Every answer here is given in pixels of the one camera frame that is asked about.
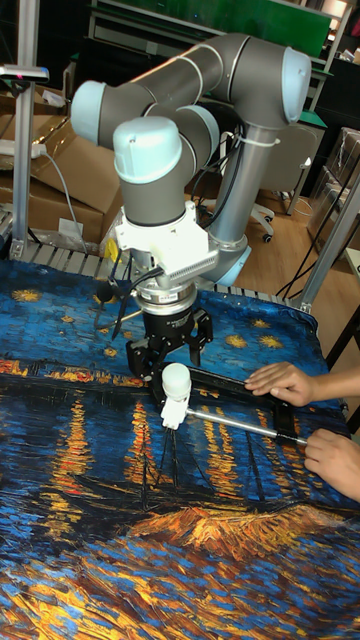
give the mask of cable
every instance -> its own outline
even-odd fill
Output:
[[[124,313],[125,313],[125,309],[126,309],[126,305],[128,303],[129,297],[130,297],[130,293],[132,292],[133,289],[135,289],[135,287],[137,287],[140,282],[144,282],[145,280],[149,280],[150,278],[156,278],[156,276],[161,276],[164,274],[164,269],[162,269],[161,267],[155,267],[155,269],[152,269],[151,271],[148,271],[148,273],[144,273],[142,276],[140,276],[140,278],[138,278],[137,280],[135,280],[131,286],[129,287],[129,289],[127,290],[126,294],[124,295],[122,301],[121,301],[121,306],[120,306],[120,310],[119,310],[119,315],[116,321],[116,325],[112,334],[112,340],[114,340],[116,338],[116,336],[118,335],[120,328],[121,328],[121,321],[124,317]]]
[[[78,221],[76,220],[76,216],[75,216],[74,210],[73,210],[72,205],[71,205],[71,202],[70,202],[69,191],[68,191],[68,188],[67,188],[67,186],[66,186],[66,182],[65,182],[65,180],[64,180],[64,177],[63,177],[63,175],[62,175],[62,173],[61,173],[61,171],[60,171],[59,167],[57,166],[57,164],[56,164],[56,162],[55,162],[54,158],[52,158],[52,157],[51,157],[51,155],[50,155],[49,153],[43,153],[42,155],[46,156],[46,157],[48,158],[48,160],[51,160],[51,162],[53,163],[53,165],[54,165],[54,167],[55,167],[56,171],[57,171],[57,172],[58,172],[58,174],[59,174],[60,180],[61,180],[62,185],[63,185],[63,187],[64,187],[65,196],[66,196],[66,200],[67,200],[67,203],[68,203],[68,206],[69,206],[69,209],[70,209],[70,213],[71,213],[71,215],[72,215],[72,217],[73,217],[73,220],[74,220],[75,229],[76,229],[76,231],[77,231],[77,233],[78,233],[78,236],[79,236],[79,238],[80,238],[80,242],[81,242],[81,244],[82,244],[82,246],[83,246],[84,253],[85,253],[85,255],[87,256],[87,255],[88,255],[88,251],[87,251],[87,248],[86,248],[86,245],[85,245],[84,239],[83,239],[83,237],[82,237],[82,234],[81,234],[81,231],[80,231],[80,227],[79,227]]]
[[[41,244],[39,238],[36,237],[35,233],[30,229],[30,227],[28,227],[28,234],[34,240],[34,242],[36,242],[36,244]]]
[[[298,198],[298,202],[304,202],[311,209],[311,213],[305,213],[305,211],[300,211],[300,209],[294,209],[297,213],[301,213],[302,216],[312,216],[312,206],[310,202],[305,200],[305,198]]]
[[[109,276],[110,279],[114,278],[114,276],[115,276],[116,269],[118,268],[118,264],[120,262],[121,254],[122,254],[122,249],[119,247],[118,254],[116,256],[116,260],[114,262],[113,268],[111,269],[111,273],[110,273],[110,276]]]
[[[359,220],[357,221],[357,223],[356,223],[356,225],[355,225],[354,229],[350,232],[348,239],[347,239],[347,240],[345,240],[345,242],[344,242],[344,244],[343,244],[342,248],[340,249],[340,251],[338,252],[338,254],[337,254],[336,258],[334,259],[334,261],[333,261],[333,263],[332,263],[332,265],[331,265],[332,267],[333,267],[333,266],[334,266],[334,264],[339,260],[339,258],[341,257],[341,255],[344,253],[344,251],[345,251],[346,247],[350,244],[351,240],[352,240],[352,239],[353,239],[353,237],[355,236],[355,233],[357,232],[357,230],[359,229],[359,227],[360,227],[360,218],[359,218]],[[316,264],[316,263],[317,263],[317,260],[315,260],[315,262],[311,265],[311,267],[308,267],[308,268],[306,269],[306,271],[304,271],[304,272],[301,274],[301,276],[299,276],[299,277],[304,276],[308,271],[310,271],[310,270],[315,266],[315,264]],[[289,300],[292,300],[293,298],[296,298],[296,296],[298,296],[298,295],[299,295],[300,293],[302,293],[302,292],[303,292],[303,289],[300,289],[300,291],[297,291],[296,293],[293,293],[291,296],[289,296],[289,298],[288,298],[288,299],[289,299]]]
[[[234,186],[234,182],[235,182],[235,180],[236,180],[236,176],[237,176],[237,172],[238,172],[238,169],[239,169],[240,160],[241,160],[241,156],[242,156],[242,150],[243,150],[243,147],[244,147],[244,141],[242,141],[242,142],[241,142],[241,146],[240,146],[240,148],[239,148],[239,150],[238,150],[238,156],[237,156],[237,158],[236,158],[236,165],[235,165],[235,169],[234,169],[233,175],[232,175],[232,177],[231,177],[231,182],[230,182],[230,184],[229,184],[229,188],[228,188],[228,190],[227,190],[227,192],[226,192],[226,194],[225,194],[225,197],[224,197],[224,199],[223,199],[223,201],[222,201],[222,203],[221,203],[220,207],[219,207],[219,208],[218,208],[218,210],[215,212],[215,214],[214,214],[211,218],[209,218],[209,220],[206,220],[206,221],[204,222],[204,224],[202,224],[202,225],[201,225],[202,229],[206,229],[206,228],[207,228],[207,227],[209,227],[213,222],[215,222],[215,220],[217,220],[217,218],[219,217],[220,213],[223,211],[223,209],[224,209],[224,207],[225,207],[225,205],[226,205],[226,203],[227,203],[227,201],[228,201],[228,199],[229,199],[229,196],[230,196],[231,190],[232,190],[232,188],[233,188],[233,186]]]
[[[327,221],[329,220],[329,218],[330,218],[331,214],[333,213],[333,211],[334,211],[334,209],[335,209],[335,207],[336,207],[337,203],[339,202],[339,200],[340,200],[340,198],[341,198],[342,194],[344,193],[345,189],[347,188],[347,185],[349,184],[349,181],[350,181],[350,179],[351,179],[351,177],[352,177],[352,175],[353,175],[353,173],[354,173],[354,171],[355,171],[355,169],[356,169],[356,167],[357,167],[357,164],[358,164],[359,160],[360,160],[360,155],[357,157],[357,159],[356,159],[356,161],[355,161],[355,163],[354,163],[353,168],[351,169],[351,171],[350,171],[350,173],[349,173],[349,175],[348,175],[348,177],[347,177],[347,179],[346,179],[345,183],[344,183],[344,184],[343,184],[343,186],[341,187],[341,189],[340,189],[340,191],[339,191],[338,195],[336,196],[336,198],[335,198],[334,202],[332,203],[332,205],[331,205],[331,206],[330,206],[330,208],[328,209],[328,212],[327,212],[326,216],[324,217],[324,219],[323,219],[322,223],[320,224],[319,229],[317,230],[317,232],[316,232],[316,234],[315,234],[315,237],[313,238],[313,240],[312,240],[312,242],[311,242],[311,244],[310,244],[310,247],[309,247],[309,249],[308,249],[308,251],[307,251],[307,253],[306,253],[306,255],[305,255],[304,259],[302,260],[302,262],[301,262],[301,264],[300,264],[300,266],[299,266],[298,270],[297,270],[297,271],[296,271],[296,273],[295,273],[295,276],[292,278],[292,280],[291,280],[290,282],[288,282],[288,283],[287,283],[287,284],[285,284],[283,287],[281,287],[281,289],[279,289],[279,291],[275,294],[276,296],[279,296],[279,295],[280,295],[280,293],[282,293],[282,292],[284,291],[284,289],[286,289],[286,291],[285,291],[285,293],[284,293],[284,295],[283,295],[283,299],[284,299],[284,298],[286,298],[286,296],[288,295],[288,293],[289,293],[289,291],[290,291],[291,287],[292,287],[292,286],[293,286],[293,284],[296,282],[296,280],[299,280],[299,278],[301,278],[303,275],[305,275],[305,274],[306,274],[310,269],[312,269],[312,268],[313,268],[313,266],[316,264],[317,260],[316,260],[316,261],[314,262],[314,264],[313,264],[310,268],[308,268],[304,273],[301,273],[301,269],[303,268],[303,266],[304,266],[304,264],[305,264],[306,260],[308,259],[308,257],[309,257],[309,255],[310,255],[311,251],[312,251],[312,250],[313,250],[313,248],[315,247],[317,239],[319,238],[319,236],[320,236],[320,234],[321,234],[321,232],[322,232],[323,228],[325,227],[325,225],[326,225]]]
[[[197,189],[197,186],[200,182],[200,180],[203,179],[203,177],[208,173],[208,171],[210,169],[213,169],[214,167],[216,167],[217,165],[221,165],[224,162],[226,162],[230,156],[233,154],[234,150],[235,150],[236,146],[234,144],[234,146],[230,149],[230,151],[226,154],[226,156],[224,156],[224,158],[218,158],[217,160],[215,160],[215,162],[212,162],[211,164],[209,164],[207,167],[205,167],[205,169],[202,169],[202,171],[200,171],[200,174],[198,176],[198,178],[196,179],[194,186],[191,190],[191,200],[194,201],[195,198],[195,191]]]

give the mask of white power strip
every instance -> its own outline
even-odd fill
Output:
[[[46,153],[46,145],[45,144],[36,144],[33,143],[31,145],[31,158],[39,158],[39,156],[43,156]],[[15,140],[0,140],[0,155],[3,156],[14,156],[15,155]]]

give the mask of black cable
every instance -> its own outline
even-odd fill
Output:
[[[341,189],[340,189],[340,191],[339,191],[338,195],[336,196],[336,198],[335,198],[334,202],[332,203],[332,205],[331,205],[331,207],[329,208],[329,210],[328,210],[328,212],[327,212],[326,216],[324,217],[324,220],[323,220],[323,221],[322,221],[322,223],[320,224],[319,229],[317,230],[317,232],[316,232],[316,234],[315,234],[315,237],[313,238],[313,240],[312,240],[312,242],[311,242],[311,245],[310,245],[310,247],[309,247],[309,249],[308,249],[308,251],[307,251],[307,253],[306,253],[306,255],[305,255],[304,259],[302,260],[302,262],[301,262],[301,264],[300,264],[300,266],[299,266],[298,270],[296,271],[296,273],[295,273],[294,277],[292,278],[292,280],[290,280],[290,282],[288,282],[287,284],[285,284],[283,287],[281,287],[281,289],[279,289],[279,291],[277,291],[277,293],[275,294],[276,296],[279,296],[279,295],[280,295],[280,293],[282,293],[282,292],[284,291],[284,289],[286,289],[286,291],[285,291],[284,295],[282,296],[282,297],[283,297],[283,299],[284,299],[284,298],[286,298],[286,296],[288,295],[288,293],[289,293],[289,291],[290,291],[291,287],[293,286],[293,284],[294,284],[297,280],[299,280],[299,278],[302,278],[302,276],[303,276],[303,275],[305,275],[305,274],[306,274],[310,269],[312,269],[312,268],[314,267],[314,265],[316,264],[317,260],[312,264],[312,266],[311,266],[311,267],[309,267],[306,271],[304,271],[304,273],[300,273],[300,272],[301,272],[301,269],[303,268],[303,266],[304,266],[304,264],[305,264],[306,260],[308,259],[309,255],[310,255],[311,251],[312,251],[312,250],[313,250],[313,248],[315,247],[316,241],[317,241],[317,239],[319,238],[319,236],[320,236],[320,234],[321,234],[321,232],[322,232],[323,228],[325,227],[325,225],[326,225],[326,223],[328,222],[328,220],[329,220],[329,218],[330,218],[330,216],[331,216],[332,212],[334,211],[334,209],[335,209],[335,207],[336,207],[337,203],[339,202],[339,200],[340,200],[340,198],[341,198],[342,194],[344,193],[344,190],[347,188],[347,185],[349,184],[349,181],[350,181],[350,179],[351,179],[351,177],[352,177],[352,175],[353,175],[353,173],[354,173],[354,171],[355,171],[355,169],[356,169],[356,167],[357,167],[357,164],[358,164],[359,160],[360,160],[360,155],[357,157],[357,159],[356,159],[356,161],[355,161],[355,163],[354,163],[354,166],[353,166],[353,168],[351,169],[351,171],[350,171],[350,173],[349,173],[349,175],[348,175],[348,177],[347,177],[347,179],[346,179],[346,181],[345,181],[344,185],[341,187]]]
[[[34,242],[36,242],[37,244],[41,244],[39,238],[36,237],[35,233],[30,229],[30,227],[28,227],[28,234],[34,240]]]
[[[233,172],[233,174],[232,174],[231,182],[230,182],[230,184],[229,184],[229,188],[228,188],[228,190],[227,190],[227,192],[226,192],[226,194],[225,194],[225,197],[224,197],[224,199],[223,199],[223,201],[222,201],[222,203],[221,203],[220,207],[219,207],[219,208],[218,208],[218,210],[215,212],[215,214],[214,214],[211,218],[209,218],[209,220],[206,220],[206,221],[204,222],[204,224],[200,225],[200,226],[202,227],[202,229],[206,229],[206,228],[207,228],[207,227],[209,227],[213,222],[215,222],[215,220],[217,220],[217,218],[219,217],[220,213],[223,211],[223,209],[224,209],[224,207],[225,207],[225,205],[226,205],[226,203],[227,203],[227,201],[228,201],[228,199],[229,199],[229,196],[230,196],[230,193],[231,193],[232,188],[233,188],[233,186],[234,186],[234,183],[235,183],[235,180],[236,180],[236,176],[237,176],[237,172],[238,172],[238,169],[239,169],[239,165],[240,165],[240,160],[241,160],[241,156],[242,156],[242,150],[243,150],[243,147],[244,147],[244,143],[243,143],[243,142],[241,142],[241,143],[240,143],[240,145],[241,145],[241,146],[240,146],[240,148],[238,149],[238,156],[237,156],[237,158],[236,158],[236,165],[235,165],[235,169],[234,169],[234,172]]]
[[[110,273],[110,279],[115,277],[115,273],[116,273],[116,269],[118,268],[118,264],[120,262],[120,258],[121,258],[121,254],[122,254],[122,249],[118,249],[118,254],[116,256],[116,260],[114,262],[114,266],[111,269],[111,273]]]
[[[199,184],[199,182],[203,179],[203,177],[208,173],[208,171],[210,169],[213,169],[214,167],[216,167],[217,165],[219,165],[219,168],[222,164],[224,164],[225,161],[227,161],[230,156],[234,153],[236,149],[236,145],[234,144],[233,147],[231,147],[231,149],[228,151],[228,153],[226,154],[226,156],[224,156],[223,158],[218,158],[217,160],[215,160],[215,162],[212,162],[211,164],[209,164],[207,167],[205,167],[205,169],[202,169],[199,173],[199,176],[197,177],[197,179],[195,180],[195,183],[193,185],[193,188],[191,190],[191,200],[194,201],[195,198],[195,191],[197,189],[197,186]]]
[[[343,244],[343,246],[341,247],[341,249],[340,249],[339,253],[337,254],[337,256],[336,256],[335,260],[333,261],[333,263],[332,263],[332,265],[331,265],[332,267],[333,267],[333,266],[334,266],[334,264],[339,260],[340,256],[344,253],[344,251],[345,251],[346,247],[350,244],[351,240],[352,240],[352,239],[353,239],[353,237],[355,236],[355,233],[357,232],[357,230],[358,230],[358,228],[359,228],[359,227],[360,227],[360,218],[359,218],[359,220],[357,221],[357,223],[356,223],[356,225],[355,225],[354,229],[351,231],[351,233],[350,233],[350,235],[349,235],[348,239],[345,241],[345,243],[344,243],[344,244]],[[306,271],[304,271],[304,272],[301,274],[301,276],[304,276],[308,271],[310,271],[310,270],[315,266],[315,264],[316,264],[316,263],[317,263],[317,260],[315,260],[315,262],[313,262],[313,264],[311,265],[311,267],[308,267],[308,269],[306,269]],[[297,291],[296,293],[293,293],[291,296],[289,296],[289,298],[288,298],[288,299],[289,299],[289,300],[292,300],[293,298],[296,298],[296,296],[300,295],[300,293],[302,293],[302,292],[303,292],[303,289],[300,289],[300,291]]]
[[[161,276],[164,274],[164,269],[162,269],[161,267],[155,267],[155,269],[152,269],[151,271],[148,271],[148,273],[144,273],[142,276],[140,276],[140,278],[138,278],[137,280],[135,280],[131,286],[129,287],[129,289],[127,290],[126,294],[124,295],[122,301],[121,301],[121,306],[120,306],[120,310],[119,310],[119,315],[115,324],[115,328],[112,334],[112,340],[114,340],[116,338],[116,336],[118,335],[120,328],[121,328],[121,321],[124,317],[124,313],[125,313],[125,309],[126,309],[126,305],[128,303],[130,294],[132,292],[133,289],[135,289],[140,282],[144,282],[145,280],[149,280],[150,278],[156,278],[156,276]]]

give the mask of metal rod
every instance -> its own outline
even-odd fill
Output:
[[[294,306],[310,313],[311,305],[331,268],[336,256],[341,250],[351,230],[352,224],[360,210],[360,174],[355,180],[342,211],[325,242],[311,275],[302,293],[295,298]]]
[[[207,413],[206,411],[193,411],[193,409],[187,409],[186,414],[193,418],[200,418],[200,420],[208,420],[209,422],[216,422],[218,424],[226,424],[229,427],[235,427],[236,429],[244,429],[245,431],[251,431],[258,433],[262,436],[268,436],[269,438],[276,438],[279,434],[275,429],[268,429],[267,427],[257,427],[255,425],[246,424],[240,420],[234,418],[228,418],[227,416],[218,416],[214,413]],[[305,438],[296,438],[294,440],[296,444],[306,446],[307,441]]]
[[[20,0],[19,67],[36,65],[39,6],[40,0]],[[16,99],[13,241],[10,250],[13,258],[21,257],[27,242],[34,87],[34,83],[30,82],[30,87]]]

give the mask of light blue joint cap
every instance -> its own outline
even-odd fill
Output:
[[[223,287],[231,287],[243,268],[246,260],[251,253],[251,247],[247,246],[242,256],[233,264],[231,269],[220,278],[215,284],[221,284]]]

